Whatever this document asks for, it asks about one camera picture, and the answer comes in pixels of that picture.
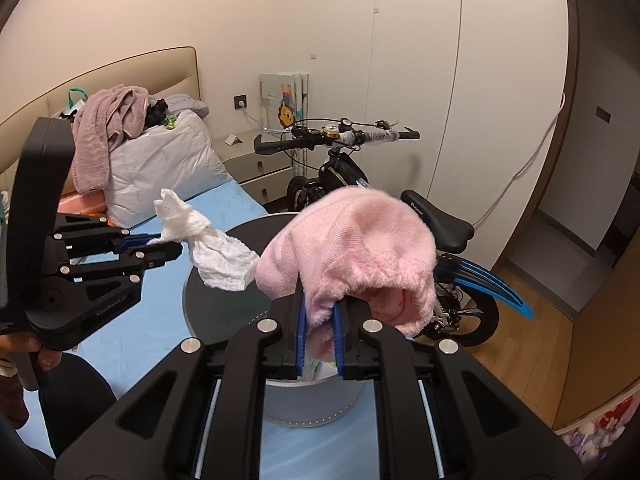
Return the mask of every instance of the door frame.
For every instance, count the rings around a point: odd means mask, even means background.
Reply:
[[[575,88],[578,82],[578,60],[580,59],[580,19],[576,0],[567,0],[567,11],[569,38],[566,75],[564,76],[564,108],[558,115],[556,127],[554,129],[553,136],[551,137],[551,143],[549,144],[549,150],[546,154],[546,159],[542,165],[542,169],[540,170],[538,181],[536,182],[533,192],[529,197],[529,202],[524,208],[522,216],[513,230],[509,241],[498,257],[498,261],[495,264],[496,266],[503,264],[515,250],[518,243],[522,240],[536,209],[538,209],[540,202],[542,202],[542,197],[549,185],[549,181],[551,181],[551,176],[556,168],[556,163],[560,156],[560,150],[562,150],[562,145],[564,144],[564,137],[566,136],[566,131],[569,127],[569,119],[571,118],[571,112],[574,108]]]

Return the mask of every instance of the drawer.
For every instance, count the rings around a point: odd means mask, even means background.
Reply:
[[[290,158],[283,152],[267,156],[249,153],[225,162],[226,170],[241,183],[290,166]]]
[[[287,194],[287,186],[293,178],[293,168],[259,176],[240,185],[258,204],[282,198]]]

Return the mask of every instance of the bicycle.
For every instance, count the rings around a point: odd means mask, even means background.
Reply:
[[[328,160],[318,168],[318,177],[295,176],[287,189],[289,211],[299,212],[307,205],[320,200],[335,189],[344,186],[369,187],[367,176],[351,158],[351,153],[363,144],[395,142],[396,140],[419,139],[420,133],[410,128],[398,132],[387,121],[373,124],[353,123],[348,119],[331,121],[322,129],[308,128],[296,121],[287,130],[267,130],[281,135],[280,141],[262,142],[262,135],[254,140],[254,151],[259,155],[273,155],[287,150],[309,149],[327,146]],[[354,128],[371,126],[373,131]],[[292,139],[282,140],[284,134]],[[512,306],[528,319],[533,311],[524,300],[503,280],[483,267],[457,256],[475,235],[474,227],[468,222],[449,215],[431,204],[414,190],[402,192],[400,199],[408,204],[427,225],[436,243],[437,263],[433,271],[438,301],[434,306],[433,319],[421,334],[432,340],[452,338],[462,346],[476,346],[487,341],[498,328],[499,312],[496,299]],[[475,306],[463,306],[465,294]],[[478,324],[469,332],[469,320],[477,319]]]

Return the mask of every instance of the small white card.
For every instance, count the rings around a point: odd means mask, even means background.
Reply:
[[[233,146],[236,142],[242,142],[242,140],[238,139],[234,134],[229,135],[225,140],[225,144],[229,146]]]

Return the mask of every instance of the pillow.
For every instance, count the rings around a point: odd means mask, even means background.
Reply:
[[[94,191],[86,195],[75,192],[68,193],[63,195],[58,203],[59,213],[92,215],[105,211],[107,211],[107,205],[104,201],[104,193],[101,191]]]
[[[231,180],[211,148],[207,127],[190,110],[180,114],[173,130],[154,126],[117,147],[110,162],[108,215],[126,228],[156,215],[154,200],[163,187],[188,200]]]

